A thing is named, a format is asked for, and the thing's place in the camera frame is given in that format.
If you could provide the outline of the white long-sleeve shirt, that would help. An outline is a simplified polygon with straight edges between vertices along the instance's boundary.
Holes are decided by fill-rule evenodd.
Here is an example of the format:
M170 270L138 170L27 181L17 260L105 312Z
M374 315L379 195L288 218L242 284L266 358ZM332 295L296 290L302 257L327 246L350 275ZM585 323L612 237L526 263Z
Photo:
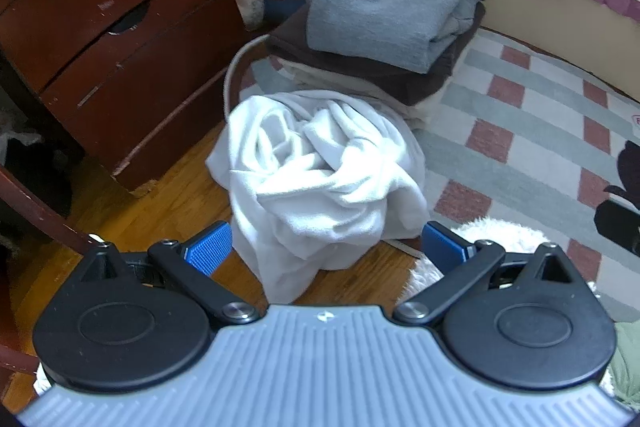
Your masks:
M391 108L334 91L253 95L205 165L229 194L233 247L270 303L350 268L428 218L425 158Z

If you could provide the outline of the checkered floor rug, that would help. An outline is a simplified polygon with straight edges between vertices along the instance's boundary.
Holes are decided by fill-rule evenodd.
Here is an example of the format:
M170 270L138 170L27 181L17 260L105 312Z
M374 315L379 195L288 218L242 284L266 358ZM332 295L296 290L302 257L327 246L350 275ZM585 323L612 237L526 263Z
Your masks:
M597 285L614 320L639 316L639 260L594 224L617 158L639 138L639 107L603 82L488 30L479 31L426 129L432 219L491 217L541 231Z

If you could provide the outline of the cream folded garment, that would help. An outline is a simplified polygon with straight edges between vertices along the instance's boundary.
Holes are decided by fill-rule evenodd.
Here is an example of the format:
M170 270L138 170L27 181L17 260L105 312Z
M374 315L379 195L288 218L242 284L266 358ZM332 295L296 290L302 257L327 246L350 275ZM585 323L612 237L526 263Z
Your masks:
M314 68L308 65L278 58L282 69L292 78L296 88L308 90L330 90L357 98L365 98L370 104L373 100L393 109L411 129L426 129L439 108L440 101L454 77L450 76L434 94L420 98L416 104L405 104L396 100L369 80L350 77L337 72Z

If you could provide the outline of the dark wooden chair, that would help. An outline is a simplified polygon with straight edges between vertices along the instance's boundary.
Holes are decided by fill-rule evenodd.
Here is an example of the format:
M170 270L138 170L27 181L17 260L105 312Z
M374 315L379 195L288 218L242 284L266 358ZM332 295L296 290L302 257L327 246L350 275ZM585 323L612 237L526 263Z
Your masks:
M75 231L66 221L51 210L44 202L29 192L13 174L1 167L1 200L14 211L30 222L43 234L85 255L98 245L90 235ZM11 373L35 374L38 361L32 355L18 352L6 346L1 346L1 368Z

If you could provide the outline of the light green garment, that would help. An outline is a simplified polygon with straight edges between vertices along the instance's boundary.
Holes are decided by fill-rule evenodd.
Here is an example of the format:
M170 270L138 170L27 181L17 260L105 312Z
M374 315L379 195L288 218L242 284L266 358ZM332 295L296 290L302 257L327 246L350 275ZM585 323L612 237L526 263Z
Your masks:
M617 346L608 367L615 398L636 413L640 395L640 322L615 324Z

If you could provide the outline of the dark brown folded garment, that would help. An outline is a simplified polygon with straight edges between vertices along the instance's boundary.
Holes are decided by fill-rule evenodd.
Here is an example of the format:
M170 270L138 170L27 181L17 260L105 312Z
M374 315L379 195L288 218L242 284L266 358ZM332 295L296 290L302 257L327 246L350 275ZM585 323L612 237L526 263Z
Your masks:
M306 6L295 12L268 36L267 48L270 53L294 63L367 80L398 102L413 106L444 87L463 49L480 28L485 13L484 4L478 2L471 28L457 36L446 47L426 74L410 72L370 58L343 56L311 49L306 37Z

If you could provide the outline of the dark wooden dresser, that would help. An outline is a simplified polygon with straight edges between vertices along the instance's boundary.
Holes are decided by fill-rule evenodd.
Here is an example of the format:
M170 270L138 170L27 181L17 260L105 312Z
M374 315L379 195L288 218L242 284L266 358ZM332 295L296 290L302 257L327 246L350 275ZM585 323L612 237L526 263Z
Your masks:
M247 31L234 0L1 0L1 51L87 154L130 192L221 120Z

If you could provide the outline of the grey folded towel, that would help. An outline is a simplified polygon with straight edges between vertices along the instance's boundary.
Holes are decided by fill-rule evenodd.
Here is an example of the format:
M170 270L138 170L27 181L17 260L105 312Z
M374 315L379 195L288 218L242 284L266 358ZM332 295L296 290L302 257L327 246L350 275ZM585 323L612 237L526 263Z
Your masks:
M425 74L468 31L480 0L311 0L311 49Z

